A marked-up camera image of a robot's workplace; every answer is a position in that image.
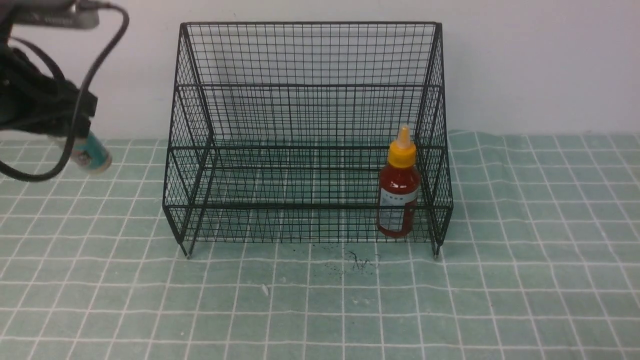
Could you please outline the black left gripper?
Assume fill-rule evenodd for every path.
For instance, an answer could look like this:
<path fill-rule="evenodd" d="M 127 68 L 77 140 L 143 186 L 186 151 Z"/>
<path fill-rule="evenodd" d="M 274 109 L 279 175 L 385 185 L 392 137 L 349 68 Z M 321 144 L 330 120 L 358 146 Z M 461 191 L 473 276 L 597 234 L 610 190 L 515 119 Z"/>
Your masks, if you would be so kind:
<path fill-rule="evenodd" d="M 86 138 L 98 97 L 85 91 L 75 114 L 80 89 L 41 48 L 30 42 L 23 45 L 41 59 L 51 75 L 43 73 L 20 48 L 1 43 L 1 130 L 54 138 L 73 132 L 74 137 Z"/>

